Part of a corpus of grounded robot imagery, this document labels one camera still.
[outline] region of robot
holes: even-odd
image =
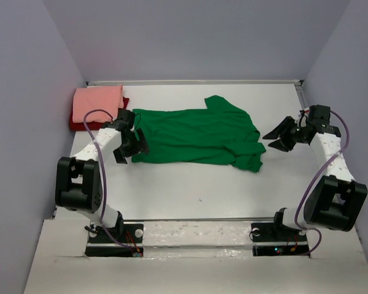
[[[355,181],[346,165],[340,130],[330,125],[331,113],[334,112],[327,106],[313,105],[302,110],[299,119],[287,116],[263,137],[274,140],[269,146],[283,152],[293,150],[296,143],[308,144],[320,167],[317,175],[323,173],[309,194],[314,178],[298,207],[281,208],[275,213],[273,234],[303,234],[314,228],[347,232],[356,222],[367,187]],[[95,140],[74,156],[62,157],[57,165],[56,205],[83,214],[97,228],[102,227],[107,234],[119,237],[123,233],[123,216],[102,197],[99,150],[104,159],[113,153],[118,164],[126,164],[126,157],[147,154],[148,145],[142,130],[132,129],[134,119],[133,112],[120,109],[117,119],[105,123]],[[78,177],[82,177],[82,182],[74,183],[72,180]]]

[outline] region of pink towel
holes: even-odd
[[[116,118],[118,109],[123,107],[123,85],[78,88],[74,95],[72,120],[74,123],[82,123],[86,113],[98,108]],[[99,111],[87,117],[88,123],[92,121],[104,123],[110,121],[110,117]]]

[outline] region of green cloth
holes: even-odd
[[[132,157],[132,162],[231,164],[258,172],[266,149],[258,143],[260,134],[248,113],[220,96],[206,98],[205,103],[207,109],[134,109],[135,126],[139,123],[150,152]]]

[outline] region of gray wall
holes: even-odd
[[[352,0],[304,83],[310,104],[330,105],[350,127],[345,153],[368,186],[368,0]],[[368,196],[357,228],[368,259]]]
[[[41,0],[0,0],[0,294],[23,293],[83,78]]]
[[[304,78],[348,0],[44,0],[86,80]]]

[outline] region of stack of folded cloths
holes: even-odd
[[[71,130],[85,130],[83,119],[91,110],[106,110],[113,118],[117,117],[119,108],[126,108],[128,98],[123,97],[123,86],[101,86],[90,88],[78,88],[74,95],[72,112],[69,117]],[[101,126],[111,121],[109,115],[102,111],[88,115],[86,122],[91,130],[98,130]]]

